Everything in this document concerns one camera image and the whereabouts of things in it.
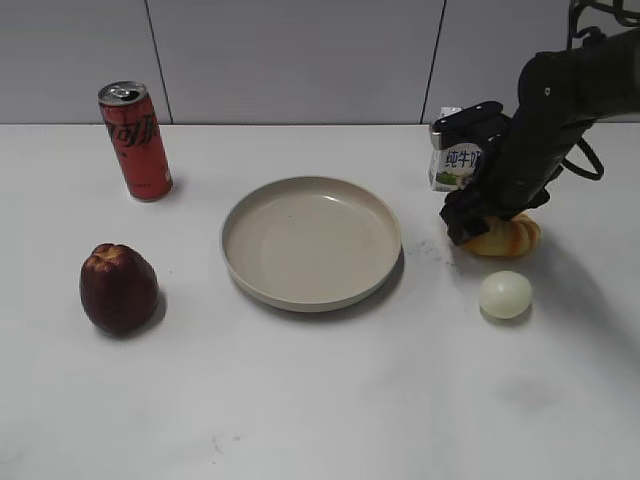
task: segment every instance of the table surface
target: table surface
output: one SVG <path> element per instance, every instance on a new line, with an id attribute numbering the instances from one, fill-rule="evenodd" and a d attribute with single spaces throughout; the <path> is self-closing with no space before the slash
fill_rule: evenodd
<path id="1" fill-rule="evenodd" d="M 515 261 L 450 247 L 426 127 L 163 127 L 175 188 L 128 196 L 104 126 L 2 126 L 0 478 L 629 479 L 640 476 L 638 125 L 588 138 Z M 384 198 L 404 265 L 349 309 L 300 316 L 235 288 L 218 234 L 249 191 L 339 177 Z M 78 294 L 97 244 L 154 266 L 164 320 L 101 335 Z M 525 274 L 519 325 L 480 280 Z"/>

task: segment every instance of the white wall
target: white wall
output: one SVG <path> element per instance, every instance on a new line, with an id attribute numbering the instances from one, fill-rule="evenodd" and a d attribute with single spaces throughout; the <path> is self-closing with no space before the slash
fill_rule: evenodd
<path id="1" fill-rule="evenodd" d="M 513 114 L 522 67 L 536 52 L 564 49 L 568 5 L 565 0 L 448 0 L 424 121 L 432 121 L 441 106 L 486 100 L 501 102 Z"/>
<path id="2" fill-rule="evenodd" d="M 0 123 L 100 122 L 105 84 L 132 78 L 164 101 L 142 0 L 3 0 Z"/>
<path id="3" fill-rule="evenodd" d="M 177 123 L 419 123 L 443 0 L 150 0 Z"/>
<path id="4" fill-rule="evenodd" d="M 441 106 L 489 99 L 513 113 L 525 63 L 537 51 L 564 47 L 568 6 L 568 0 L 148 3 L 155 44 L 145 0 L 4 0 L 0 123 L 100 122 L 98 89 L 122 79 L 149 86 L 163 122 L 173 113 L 175 123 L 415 124 L 428 85 L 424 121 Z M 640 0 L 625 6 L 640 10 Z M 589 24 L 621 30 L 588 10 L 581 26 Z"/>

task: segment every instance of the can lid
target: can lid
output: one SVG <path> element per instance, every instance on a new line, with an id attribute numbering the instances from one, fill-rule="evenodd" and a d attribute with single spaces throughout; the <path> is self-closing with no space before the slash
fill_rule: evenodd
<path id="1" fill-rule="evenodd" d="M 145 97 L 149 91 L 142 83 L 125 80 L 110 83 L 98 92 L 98 101 L 103 105 L 130 105 Z"/>

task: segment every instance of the bread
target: bread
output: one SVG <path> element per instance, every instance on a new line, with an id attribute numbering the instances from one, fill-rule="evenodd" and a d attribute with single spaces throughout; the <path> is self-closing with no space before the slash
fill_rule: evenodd
<path id="1" fill-rule="evenodd" d="M 489 231 L 462 245 L 464 249 L 486 257 L 519 257 L 530 253 L 542 235 L 538 224 L 524 213 L 508 221 L 498 217 L 485 221 Z"/>

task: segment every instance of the red apple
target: red apple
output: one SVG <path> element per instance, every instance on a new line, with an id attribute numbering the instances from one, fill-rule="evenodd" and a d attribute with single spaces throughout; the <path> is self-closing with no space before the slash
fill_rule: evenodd
<path id="1" fill-rule="evenodd" d="M 80 299 L 96 326 L 123 336 L 141 327 L 155 311 L 158 281 L 138 252 L 104 243 L 82 265 Z"/>

